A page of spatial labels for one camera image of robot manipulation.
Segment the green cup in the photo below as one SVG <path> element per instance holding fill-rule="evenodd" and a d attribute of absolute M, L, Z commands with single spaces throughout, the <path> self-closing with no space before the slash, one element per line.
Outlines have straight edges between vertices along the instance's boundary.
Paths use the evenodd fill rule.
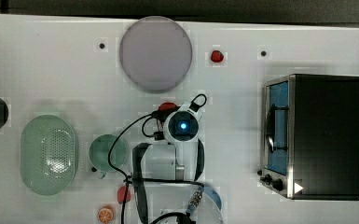
<path fill-rule="evenodd" d="M 89 158 L 92 166 L 101 172 L 100 179 L 103 179 L 108 172 L 115 172 L 108 161 L 107 156 L 109 154 L 110 147 L 116 141 L 117 137 L 112 134 L 105 134 L 97 137 L 91 144 L 89 150 Z M 127 160 L 127 145 L 126 143 L 118 139 L 110 155 L 110 161 L 117 168 L 121 167 Z"/>

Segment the white surface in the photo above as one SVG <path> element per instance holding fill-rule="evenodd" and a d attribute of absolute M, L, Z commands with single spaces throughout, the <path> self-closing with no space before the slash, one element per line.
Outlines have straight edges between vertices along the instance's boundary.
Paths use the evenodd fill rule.
<path fill-rule="evenodd" d="M 193 45 L 189 73 L 175 89 L 148 94 L 124 75 L 118 60 L 119 41 L 132 23 L 0 15 L 0 97 L 10 110 L 0 130 L 0 223 L 97 223 L 106 203 L 118 214 L 122 177 L 100 180 L 90 171 L 92 140 L 120 132 L 160 103 L 181 104 L 199 92 L 209 96 L 201 123 L 201 179 L 220 193 L 226 223 L 359 223 L 359 202 L 287 201 L 262 187 L 255 174 L 262 84 L 292 73 L 359 75 L 359 30 L 179 22 Z M 98 49 L 101 42 L 107 48 Z M 209 61 L 213 49 L 225 54 L 219 66 Z M 66 119 L 80 144 L 74 182 L 53 197 L 28 190 L 19 169 L 21 131 L 44 113 Z M 130 148 L 145 140 L 139 128 L 124 136 Z M 127 223 L 137 223 L 134 202 L 126 212 Z"/>

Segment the green bowl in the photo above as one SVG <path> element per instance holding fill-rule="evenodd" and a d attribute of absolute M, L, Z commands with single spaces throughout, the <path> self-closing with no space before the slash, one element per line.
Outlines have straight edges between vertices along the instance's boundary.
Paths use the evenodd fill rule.
<path fill-rule="evenodd" d="M 102 172 L 115 172 L 108 161 L 107 156 L 109 154 L 110 147 L 116 141 L 116 136 L 112 134 L 105 134 L 97 137 L 90 146 L 89 157 L 91 164 Z M 127 159 L 127 145 L 126 143 L 118 139 L 110 155 L 110 161 L 117 168 L 121 167 Z"/>
<path fill-rule="evenodd" d="M 75 134 L 63 119 L 42 115 L 21 134 L 21 178 L 33 192 L 53 195 L 68 187 L 76 174 Z"/>

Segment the oven window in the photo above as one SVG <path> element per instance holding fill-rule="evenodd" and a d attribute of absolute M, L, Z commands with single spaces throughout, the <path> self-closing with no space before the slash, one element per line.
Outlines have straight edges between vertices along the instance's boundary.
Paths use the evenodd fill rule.
<path fill-rule="evenodd" d="M 274 116 L 273 145 L 269 150 L 268 169 L 286 175 L 287 169 L 287 115 L 289 106 L 288 82 L 269 86 L 270 116 Z"/>

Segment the green strainer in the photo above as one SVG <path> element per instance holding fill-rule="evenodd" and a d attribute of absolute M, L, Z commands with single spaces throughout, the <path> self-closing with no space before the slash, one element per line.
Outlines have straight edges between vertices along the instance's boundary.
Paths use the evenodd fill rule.
<path fill-rule="evenodd" d="M 31 120 L 21 135 L 21 178 L 35 193 L 64 190 L 76 173 L 75 135 L 71 126 L 53 115 Z"/>

